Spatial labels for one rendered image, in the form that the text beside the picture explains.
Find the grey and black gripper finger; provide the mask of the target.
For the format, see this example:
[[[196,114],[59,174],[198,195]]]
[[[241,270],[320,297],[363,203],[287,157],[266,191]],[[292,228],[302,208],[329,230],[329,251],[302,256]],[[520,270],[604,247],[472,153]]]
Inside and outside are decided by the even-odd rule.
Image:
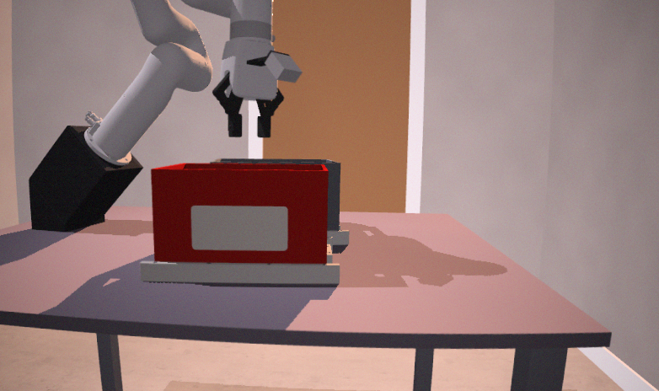
[[[260,116],[257,118],[257,137],[271,137],[271,116],[274,115],[278,105],[284,100],[279,88],[275,99],[256,99]]]
[[[230,72],[222,79],[222,81],[212,90],[212,94],[219,101],[220,105],[225,109],[228,115],[228,136],[241,137],[242,136],[242,114],[239,114],[244,98],[238,97],[230,93],[229,98],[225,94],[225,90],[230,85],[229,82]]]

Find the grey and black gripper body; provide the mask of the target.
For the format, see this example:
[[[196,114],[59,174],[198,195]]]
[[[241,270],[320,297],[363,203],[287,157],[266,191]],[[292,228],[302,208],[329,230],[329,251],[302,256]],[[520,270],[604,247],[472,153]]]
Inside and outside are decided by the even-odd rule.
[[[269,68],[247,64],[248,60],[267,56],[270,50],[275,50],[272,41],[264,38],[237,37],[226,41],[220,82],[230,72],[230,85],[225,90],[228,98],[231,92],[241,98],[249,97],[243,100],[250,101],[276,97],[277,80]]]

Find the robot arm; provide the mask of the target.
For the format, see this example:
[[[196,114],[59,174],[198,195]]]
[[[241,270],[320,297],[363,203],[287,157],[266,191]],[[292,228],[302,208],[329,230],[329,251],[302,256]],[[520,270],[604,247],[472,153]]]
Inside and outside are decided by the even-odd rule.
[[[276,39],[272,34],[273,0],[181,1],[192,8],[229,18],[230,40],[259,37],[274,42]],[[197,28],[169,0],[131,0],[131,4],[143,36],[157,47],[103,120],[92,111],[85,117],[91,125],[84,133],[86,143],[101,158],[116,165],[131,161],[128,151],[161,115],[176,88],[199,92],[212,80],[212,65]],[[288,54],[277,51],[248,60],[247,64],[266,65],[276,80],[291,83],[303,73]]]

